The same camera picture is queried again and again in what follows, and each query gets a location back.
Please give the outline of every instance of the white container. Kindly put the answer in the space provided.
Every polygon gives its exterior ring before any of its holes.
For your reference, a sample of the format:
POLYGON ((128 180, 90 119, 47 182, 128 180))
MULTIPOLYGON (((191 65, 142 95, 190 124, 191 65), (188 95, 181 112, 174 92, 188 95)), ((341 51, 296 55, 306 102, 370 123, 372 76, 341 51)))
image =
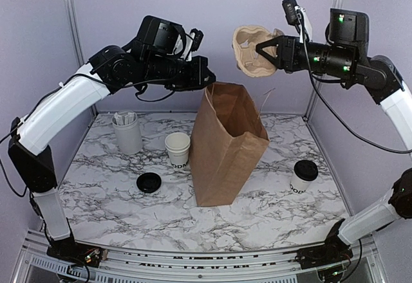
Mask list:
POLYGON ((138 153, 143 148, 137 114, 132 111, 119 111, 117 114, 124 116, 129 113, 133 114, 133 120, 129 124, 117 124, 115 116, 111 119, 116 133, 118 148, 128 156, 138 153))
POLYGON ((294 175, 290 179, 290 189, 296 194, 302 194, 316 180, 318 173, 314 162, 298 161, 294 167, 294 175))
POLYGON ((189 135, 182 132, 172 133, 166 137, 165 146, 171 165, 175 169, 184 169, 189 160, 189 148, 191 146, 189 135))

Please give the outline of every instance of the marble surface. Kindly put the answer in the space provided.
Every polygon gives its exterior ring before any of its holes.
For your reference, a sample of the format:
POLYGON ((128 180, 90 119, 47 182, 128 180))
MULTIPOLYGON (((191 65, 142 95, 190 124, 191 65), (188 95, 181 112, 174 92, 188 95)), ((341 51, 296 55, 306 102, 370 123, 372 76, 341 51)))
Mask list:
POLYGON ((164 139, 191 132, 194 113, 140 115, 144 149, 116 146, 110 114, 100 114, 60 187, 76 239, 160 251, 264 250, 323 241, 347 217, 319 149, 300 117, 264 114, 270 146, 230 206, 196 206, 189 171, 175 172, 164 139), (314 160, 319 177, 307 192, 289 188, 294 163, 314 160), (137 189, 144 172, 162 177, 154 194, 137 189))

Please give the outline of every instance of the black cable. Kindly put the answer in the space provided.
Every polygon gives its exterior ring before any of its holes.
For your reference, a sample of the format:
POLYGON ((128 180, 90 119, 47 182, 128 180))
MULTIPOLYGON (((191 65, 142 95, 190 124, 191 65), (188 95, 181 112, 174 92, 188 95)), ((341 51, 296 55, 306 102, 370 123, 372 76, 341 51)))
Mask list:
POLYGON ((142 101, 142 102, 160 102, 160 101, 166 100, 166 99, 169 98, 170 96, 174 95, 174 93, 175 93, 175 91, 172 91, 172 92, 170 92, 168 95, 165 95, 163 98, 158 98, 158 99, 156 99, 156 100, 144 100, 143 98, 139 98, 139 95, 136 93, 136 98, 137 98, 139 101, 142 101))
MULTIPOLYGON (((69 83, 73 78, 75 78, 75 77, 86 77, 86 78, 88 78, 88 79, 90 79, 90 80, 93 80, 93 81, 99 83, 99 84, 103 84, 103 85, 105 85, 105 86, 113 87, 113 88, 118 88, 118 89, 130 88, 130 87, 134 87, 134 86, 138 86, 138 85, 142 85, 142 84, 147 84, 147 83, 150 83, 150 82, 166 82, 166 81, 169 81, 169 79, 153 79, 153 80, 145 80, 145 81, 141 81, 141 82, 135 82, 134 84, 128 84, 128 85, 119 87, 119 86, 117 86, 117 85, 111 85, 111 84, 108 84, 107 82, 103 82, 103 81, 101 81, 101 80, 95 79, 95 78, 93 78, 93 77, 91 77, 91 76, 88 76, 88 75, 86 75, 86 74, 76 73, 76 74, 72 75, 69 79, 67 79, 67 81, 65 81, 65 82, 63 83, 63 85, 65 86, 66 84, 68 84, 68 83, 69 83)), ((6 134, 4 137, 1 138, 0 144, 2 144, 2 143, 7 139, 7 137, 9 137, 10 135, 12 135, 12 134, 24 123, 25 120, 29 119, 29 117, 34 113, 34 111, 38 108, 38 106, 39 106, 46 98, 48 98, 49 96, 55 94, 55 93, 58 92, 58 90, 60 90, 60 89, 61 89, 61 87, 58 87, 58 88, 50 91, 50 92, 47 93, 46 95, 44 95, 44 96, 36 103, 36 105, 33 107, 33 109, 27 114, 27 116, 24 118, 24 120, 23 120, 23 121, 20 121, 20 123, 19 123, 18 125, 16 125, 16 127, 15 127, 13 130, 11 130, 8 134, 6 134)), ((138 99, 141 100, 141 101, 144 101, 144 102, 159 102, 159 101, 161 101, 161 100, 165 100, 166 98, 169 98, 169 97, 170 97, 171 95, 173 95, 173 94, 174 94, 174 91, 173 91, 172 93, 169 93, 167 96, 165 96, 165 97, 163 97, 163 98, 161 98, 161 99, 153 100, 153 101, 143 100, 143 99, 140 99, 140 98, 138 98, 138 99)), ((12 186, 10 180, 8 179, 8 176, 7 176, 5 167, 4 167, 3 162, 1 161, 1 159, 0 159, 0 167, 1 167, 1 170, 2 170, 2 172, 3 172, 4 177, 5 177, 5 179, 6 179, 7 185, 10 187, 10 190, 12 190, 12 192, 13 192, 16 196, 18 196, 18 197, 20 197, 20 198, 24 197, 24 196, 26 195, 26 193, 27 193, 27 187, 24 189, 24 192, 23 192, 22 194, 18 193, 18 192, 14 189, 14 187, 12 186)))
POLYGON ((82 262, 80 259, 76 259, 75 257, 62 257, 62 258, 63 259, 69 259, 72 262, 76 262, 76 264, 74 264, 70 267, 77 267, 79 265, 84 266, 86 271, 88 272, 88 277, 87 277, 86 281, 84 281, 84 283, 88 283, 90 281, 90 269, 89 269, 89 266, 85 262, 82 262))
POLYGON ((143 80, 143 81, 141 81, 141 82, 135 82, 134 84, 127 84, 127 85, 125 85, 125 86, 120 86, 120 87, 119 87, 119 85, 109 84, 109 83, 107 83, 107 82, 103 82, 103 81, 101 81, 101 80, 99 80, 99 79, 95 79, 95 78, 93 78, 93 77, 91 77, 91 76, 89 76, 89 75, 82 74, 82 73, 74 74, 74 75, 71 76, 71 78, 73 78, 73 77, 86 77, 86 78, 88 78, 88 79, 90 79, 90 80, 92 80, 92 81, 94 81, 94 82, 97 82, 98 84, 102 84, 102 85, 105 85, 105 86, 107 86, 107 87, 112 87, 112 88, 117 88, 117 89, 126 89, 126 88, 135 87, 135 86, 139 86, 139 85, 143 85, 143 84, 148 84, 148 83, 150 83, 150 82, 167 82, 167 81, 170 81, 170 79, 168 79, 168 78, 163 78, 163 79, 151 79, 151 80, 143 80))
MULTIPOLYGON (((304 17, 302 14, 300 14, 299 16, 300 22, 302 24, 302 28, 304 29, 304 17)), ((314 91, 316 92, 316 95, 321 99, 322 103, 329 109, 329 111, 334 115, 334 117, 344 126, 344 128, 346 130, 348 130, 348 132, 352 135, 354 135, 354 137, 358 138, 359 140, 368 143, 371 146, 374 146, 380 150, 383 151, 387 151, 390 153, 396 153, 396 154, 410 154, 412 153, 412 149, 409 150, 396 150, 396 149, 390 149, 384 146, 379 145, 378 143, 375 143, 371 140, 366 139, 365 137, 359 135, 358 133, 356 133, 354 130, 352 130, 350 128, 349 125, 346 124, 345 121, 343 121, 343 119, 333 110, 333 108, 329 105, 329 103, 326 101, 326 99, 322 96, 321 92, 318 90, 318 88, 315 85, 315 79, 314 76, 312 74, 312 69, 310 67, 310 60, 309 60, 309 54, 308 54, 308 48, 306 46, 306 33, 305 31, 303 32, 303 48, 304 48, 304 53, 306 55, 306 61, 308 63, 308 71, 309 71, 309 77, 310 77, 310 82, 312 83, 312 87, 314 89, 314 91)))
POLYGON ((13 193, 14 193, 17 197, 23 198, 23 197, 26 195, 26 193, 27 193, 27 187, 24 189, 24 191, 23 191, 22 194, 18 193, 18 192, 14 189, 14 187, 12 186, 12 184, 10 183, 10 180, 8 179, 7 174, 6 174, 5 167, 3 166, 3 162, 2 162, 1 160, 0 160, 0 167, 1 167, 1 170, 3 171, 3 175, 5 175, 5 179, 6 179, 7 185, 8 185, 8 187, 10 188, 10 190, 12 190, 13 193))
MULTIPOLYGON (((68 83, 71 79, 73 79, 73 78, 74 78, 74 76, 71 76, 69 79, 67 79, 67 81, 65 81, 64 84, 67 84, 67 83, 68 83)), ((48 94, 44 95, 44 96, 38 101, 38 103, 34 106, 34 108, 27 114, 27 117, 26 117, 25 119, 28 119, 28 118, 34 113, 34 111, 36 110, 36 108, 38 108, 38 106, 41 104, 41 102, 43 102, 43 100, 44 100, 45 98, 48 98, 50 95, 58 92, 58 90, 60 90, 60 89, 61 89, 61 88, 56 88, 56 89, 54 89, 53 91, 50 91, 48 94)), ((7 137, 9 137, 10 135, 12 135, 23 123, 24 123, 24 121, 23 121, 23 122, 20 122, 20 123, 19 123, 18 125, 16 125, 16 127, 15 127, 14 129, 12 129, 6 136, 4 136, 3 138, 1 138, 1 140, 0 140, 0 145, 7 139, 7 137)), ((3 176, 5 177, 6 182, 7 182, 7 185, 8 185, 8 187, 10 188, 10 190, 11 190, 17 197, 23 198, 23 197, 26 195, 26 193, 27 193, 27 186, 26 186, 26 188, 24 189, 24 191, 23 191, 22 194, 18 193, 18 192, 15 190, 15 188, 12 186, 10 180, 8 179, 8 176, 7 176, 7 173, 6 173, 6 170, 5 170, 5 166, 3 165, 3 162, 1 161, 1 159, 0 159, 0 167, 1 167, 1 171, 3 172, 3 176)))
POLYGON ((329 39, 329 32, 330 32, 330 23, 326 26, 326 29, 324 30, 324 38, 328 42, 329 45, 332 45, 333 42, 329 39))
POLYGON ((359 259, 358 259, 358 262, 356 263, 356 265, 355 265, 355 267, 353 267, 353 269, 352 269, 352 271, 351 272, 349 272, 349 274, 345 277, 345 278, 343 278, 342 280, 341 280, 341 283, 343 283, 343 282, 345 282, 346 280, 348 280, 349 279, 349 277, 351 276, 351 275, 353 275, 353 273, 356 271, 356 269, 358 269, 358 267, 359 267, 359 264, 361 263, 361 260, 362 260, 362 241, 359 239, 359 246, 360 246, 360 248, 359 248, 359 259))
POLYGON ((319 77, 314 76, 318 82, 323 82, 324 84, 340 84, 342 82, 341 79, 321 79, 319 77))

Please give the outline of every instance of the black cup lid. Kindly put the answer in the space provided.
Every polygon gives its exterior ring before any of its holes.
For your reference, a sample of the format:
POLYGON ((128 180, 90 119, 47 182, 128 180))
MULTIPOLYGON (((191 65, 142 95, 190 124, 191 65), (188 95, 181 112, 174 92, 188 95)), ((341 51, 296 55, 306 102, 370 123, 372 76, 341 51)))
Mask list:
POLYGON ((156 192, 162 184, 162 179, 154 172, 146 172, 137 178, 137 187, 144 193, 156 192))
POLYGON ((313 181, 317 178, 318 170, 313 161, 301 160, 295 164, 294 171, 296 176, 305 181, 313 181))

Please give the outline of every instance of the paper bag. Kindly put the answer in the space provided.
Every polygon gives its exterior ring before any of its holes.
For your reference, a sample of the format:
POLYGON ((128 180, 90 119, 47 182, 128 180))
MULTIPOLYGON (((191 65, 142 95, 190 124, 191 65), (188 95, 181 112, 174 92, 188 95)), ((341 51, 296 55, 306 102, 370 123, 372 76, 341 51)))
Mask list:
POLYGON ((230 205, 268 144, 245 87, 216 82, 205 89, 189 157, 198 206, 230 205))

